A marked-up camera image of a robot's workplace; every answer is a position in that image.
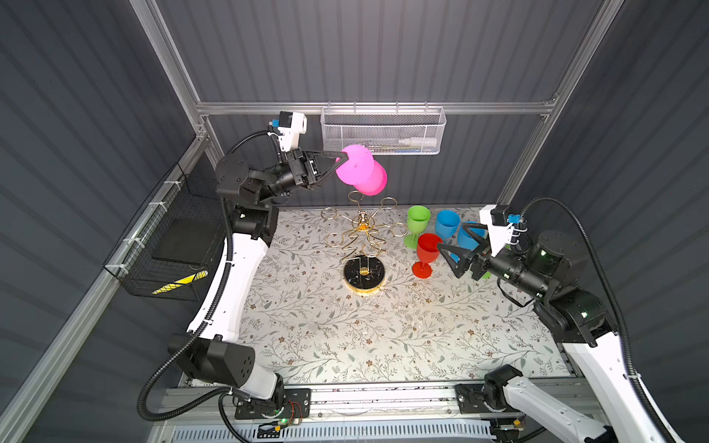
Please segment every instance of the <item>table surface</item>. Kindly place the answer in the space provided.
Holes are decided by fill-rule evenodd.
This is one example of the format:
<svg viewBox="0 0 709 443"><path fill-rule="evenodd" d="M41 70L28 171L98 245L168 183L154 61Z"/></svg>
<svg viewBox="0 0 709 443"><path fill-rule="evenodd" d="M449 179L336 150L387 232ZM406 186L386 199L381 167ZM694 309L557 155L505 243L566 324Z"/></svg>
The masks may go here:
<svg viewBox="0 0 709 443"><path fill-rule="evenodd" d="M462 220L478 220L479 208L450 209ZM426 232L434 232L441 210L432 209ZM354 218L357 211L342 213ZM406 223L406 209L376 217L377 224L396 221ZM466 273L456 279L443 258L432 263L429 279L415 277L416 252L391 233L379 256L384 285L369 295L351 291L342 276L346 253L325 246L328 233L347 229L350 221L323 220L320 211L282 211L254 278L240 342L287 383L480 379L503 364L526 376L569 375L531 305L506 300L495 278L475 281Z"/></svg>

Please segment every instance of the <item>aluminum frame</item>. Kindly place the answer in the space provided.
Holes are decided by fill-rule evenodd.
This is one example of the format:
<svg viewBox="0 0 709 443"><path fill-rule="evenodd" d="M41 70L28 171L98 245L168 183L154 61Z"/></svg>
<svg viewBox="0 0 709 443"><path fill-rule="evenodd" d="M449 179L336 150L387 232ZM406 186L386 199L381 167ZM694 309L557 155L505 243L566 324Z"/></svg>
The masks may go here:
<svg viewBox="0 0 709 443"><path fill-rule="evenodd" d="M194 168L205 146L210 144L208 138L201 135L195 137L179 160L178 166L173 168L150 202L161 202L175 186L175 181L183 175L183 171L187 173ZM158 211L157 207L157 204L146 205L143 214L130 229L128 237L140 232L152 212ZM131 247L129 242L124 242L113 254L111 262L119 262ZM120 285L108 271L101 270L94 284L0 416L0 442L20 443L25 438Z"/></svg>
<svg viewBox="0 0 709 443"><path fill-rule="evenodd" d="M604 0L601 4L591 27L576 51L570 67L557 89L557 93L554 95L553 102L430 103L431 106L437 104L438 106L447 107L446 112L450 114L537 113L543 116L498 198L499 203L512 201L532 163L558 121L561 112L567 105L593 54L598 49L610 24L613 22L615 15L623 5L623 1ZM191 171L202 152L205 152L211 164L215 165L223 156L224 151L208 118L208 115L216 112L216 110L210 111L208 108L213 106L213 103L200 102L199 95L190 80L189 73L182 62L157 2L155 0L130 0L130 4L196 133L195 141L192 142L180 160L182 169L185 172ZM305 106L308 109L308 113L313 112L312 108L318 108L319 113L323 107L323 103L283 103L282 105L280 103L266 103L266 107L263 107L263 103L228 103L228 106L236 106L235 110L241 109L241 112L232 113L255 113L255 111L263 112L264 110L272 113L273 108L271 106L274 105L279 105L279 111L284 110L285 106ZM175 174L176 171L173 170L170 177L174 176L173 179L176 178L177 175ZM154 196L153 201L158 202L160 200L158 197L163 191L167 192L164 186ZM117 289L118 282L107 271L102 271L0 417L0 442L19 443L25 437Z"/></svg>
<svg viewBox="0 0 709 443"><path fill-rule="evenodd" d="M187 68L182 61L162 13L160 13L157 2L155 0L130 0L130 5L133 7L143 30L145 30L147 39L160 60L160 64L165 70L175 94L182 104L184 113L187 115L190 124L192 124L195 135L207 134L212 140L212 145L205 153L212 167L215 167L219 159L224 157L224 151L219 144L219 139L216 137L209 118L200 115L197 111L196 104L199 102L199 95L187 73Z"/></svg>
<svg viewBox="0 0 709 443"><path fill-rule="evenodd" d="M557 92L554 94L554 109L548 116L542 118L537 124L536 129L532 132L527 146L522 151L505 187L502 189L502 192L500 192L497 203L503 205L512 203L512 199L515 197L515 194L517 194L517 190L522 185L522 181L524 181L527 173L532 168L532 163L534 163L544 143L547 141L547 138L549 138L549 134L557 124L559 116L568 104L571 95L576 89L576 85L579 84L581 76L584 75L588 64L593 58L593 54L596 53L598 46L601 44L603 37L605 37L605 33L608 32L610 24L615 19L624 1L625 0L604 0L601 4L601 7L598 9L596 16L591 22L591 26L588 28L588 32L586 32L583 41L581 41L579 49L571 60L571 64L566 70L566 74L564 74Z"/></svg>
<svg viewBox="0 0 709 443"><path fill-rule="evenodd" d="M553 101L519 102L237 102L201 101L197 111L203 116L224 115L277 115L280 111L320 115L323 108L351 108L351 112L376 111L377 113L416 112L428 108L443 108L449 115L539 115L548 116L554 109Z"/></svg>
<svg viewBox="0 0 709 443"><path fill-rule="evenodd" d="M544 392L565 402L579 412L599 421L608 422L596 394L585 378L559 377L535 378ZM483 381L425 381L393 383L341 383L328 385L292 385L289 388L312 390L310 417L305 421L343 422L361 420L417 420L441 417L470 417L490 420L502 417L517 417L520 413L493 413L487 410L477 414L461 414L454 387L466 383L480 385ZM168 389L160 406L160 412L175 409L214 389L215 386L199 388ZM234 406L225 402L227 416L232 417ZM266 422L267 419L254 420ZM216 399L207 400L196 408L156 428L180 425L220 424L221 417Z"/></svg>

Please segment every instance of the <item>cup base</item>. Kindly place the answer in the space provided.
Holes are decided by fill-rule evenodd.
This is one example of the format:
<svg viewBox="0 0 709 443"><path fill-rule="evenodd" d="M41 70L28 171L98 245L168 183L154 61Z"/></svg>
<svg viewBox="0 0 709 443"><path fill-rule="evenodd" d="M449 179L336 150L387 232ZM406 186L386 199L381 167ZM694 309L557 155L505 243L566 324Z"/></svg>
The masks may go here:
<svg viewBox="0 0 709 443"><path fill-rule="evenodd" d="M413 275L417 276L419 279L427 279L431 276L431 273L433 273L431 265L422 262L414 263L411 267L411 271L413 272Z"/></svg>
<svg viewBox="0 0 709 443"><path fill-rule="evenodd" d="M418 234L409 234L403 238L403 245L408 249L416 249L418 243Z"/></svg>

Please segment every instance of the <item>green wine glass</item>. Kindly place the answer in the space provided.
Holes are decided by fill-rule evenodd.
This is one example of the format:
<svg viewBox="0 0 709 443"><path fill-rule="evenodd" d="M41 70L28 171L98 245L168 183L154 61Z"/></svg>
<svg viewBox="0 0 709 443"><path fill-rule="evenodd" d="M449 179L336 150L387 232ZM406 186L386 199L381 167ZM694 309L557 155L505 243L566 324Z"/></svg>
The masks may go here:
<svg viewBox="0 0 709 443"><path fill-rule="evenodd" d="M416 249L416 243L418 242L418 236L426 230L428 226L428 221L431 219L431 211L425 206L416 205L411 206L408 209L408 219L406 221L406 227L410 232L403 239L403 243L407 248Z"/></svg>

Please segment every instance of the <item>gray corrugated wall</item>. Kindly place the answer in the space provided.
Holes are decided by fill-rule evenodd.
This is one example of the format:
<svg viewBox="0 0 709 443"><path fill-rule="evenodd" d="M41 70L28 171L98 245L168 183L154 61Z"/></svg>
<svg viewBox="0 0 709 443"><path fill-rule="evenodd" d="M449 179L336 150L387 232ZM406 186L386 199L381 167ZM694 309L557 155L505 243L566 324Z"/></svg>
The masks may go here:
<svg viewBox="0 0 709 443"><path fill-rule="evenodd" d="M0 409L193 137L127 1L0 3ZM137 441L189 309L118 293L27 441Z"/></svg>
<svg viewBox="0 0 709 443"><path fill-rule="evenodd" d="M599 0L159 0L202 101L541 101L552 97ZM276 116L212 116L225 149ZM322 149L308 117L304 149ZM497 199L537 116L448 116L441 153L378 156L378 198ZM255 167L273 164L254 143ZM337 179L287 206L350 205Z"/></svg>
<svg viewBox="0 0 709 443"><path fill-rule="evenodd" d="M687 442L709 419L709 2L626 0L515 198L598 249L642 378ZM530 223L571 229L551 206ZM593 270L582 283L601 294Z"/></svg>

